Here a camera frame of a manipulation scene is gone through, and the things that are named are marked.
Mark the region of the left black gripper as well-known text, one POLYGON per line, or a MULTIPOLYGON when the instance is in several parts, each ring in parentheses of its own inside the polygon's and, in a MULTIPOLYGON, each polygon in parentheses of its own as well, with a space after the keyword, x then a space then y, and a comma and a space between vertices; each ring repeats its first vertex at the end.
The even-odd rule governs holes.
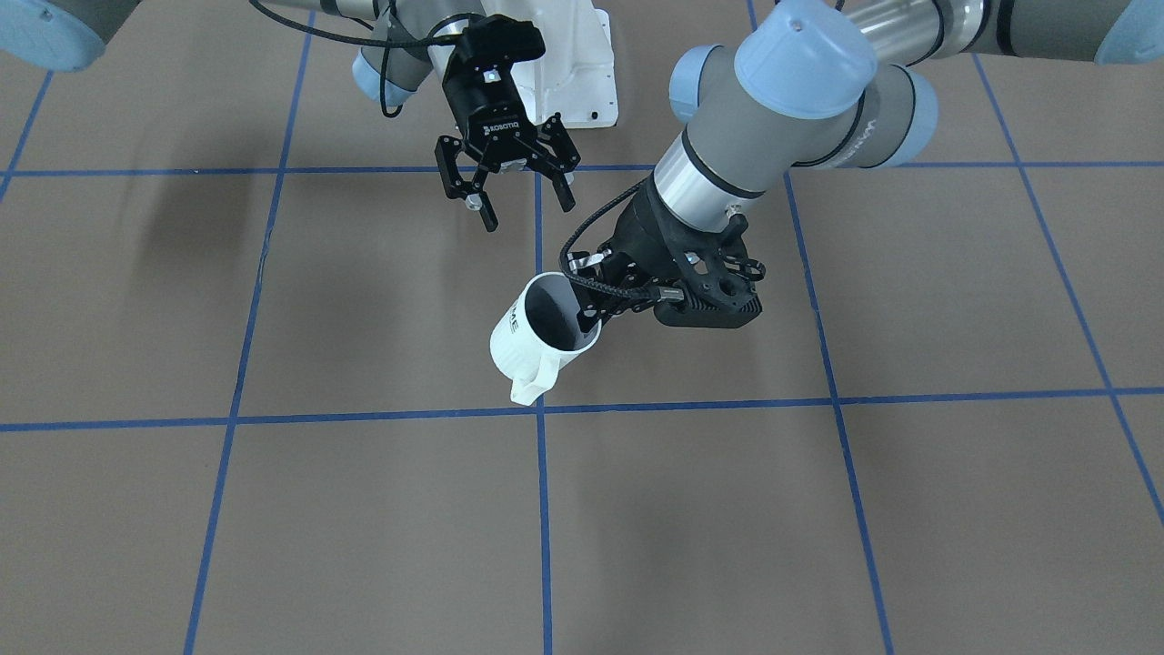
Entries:
POLYGON ((683 298, 682 291, 673 287, 673 279, 663 277, 675 270, 658 228, 658 221, 667 218, 677 219, 658 194, 656 181, 651 177, 644 178, 620 212, 611 238, 599 245, 599 252, 608 252, 608 257, 602 264, 575 270, 581 278, 625 290, 633 297, 627 299, 573 285, 581 332, 591 332, 597 323, 606 323, 629 307, 646 304, 655 307, 658 302, 683 298))

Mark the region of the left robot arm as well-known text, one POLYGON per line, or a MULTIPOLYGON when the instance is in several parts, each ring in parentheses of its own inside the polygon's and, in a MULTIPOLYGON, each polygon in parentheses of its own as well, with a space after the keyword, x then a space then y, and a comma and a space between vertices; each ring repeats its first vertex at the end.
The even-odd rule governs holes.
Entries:
POLYGON ((914 66, 957 54, 1147 63, 1161 58, 1161 2, 778 1, 740 45, 687 51, 669 84, 680 136, 617 197, 611 238, 558 254, 579 327, 641 309, 681 328, 759 316, 752 205, 793 168, 911 161, 938 118, 914 66))

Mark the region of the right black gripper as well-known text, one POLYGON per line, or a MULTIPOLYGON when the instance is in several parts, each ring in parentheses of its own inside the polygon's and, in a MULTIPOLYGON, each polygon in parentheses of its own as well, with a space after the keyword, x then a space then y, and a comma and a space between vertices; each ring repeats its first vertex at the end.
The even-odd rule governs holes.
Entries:
POLYGON ((487 232, 496 232, 487 176, 520 162, 551 181, 561 211, 574 211, 570 175, 579 165, 577 145, 560 112, 537 128, 528 121, 512 64, 448 64, 442 90, 460 130, 459 137, 441 136, 434 145, 446 198, 463 200, 469 211, 477 211, 487 232), (468 181, 457 166, 460 154, 477 162, 468 181))

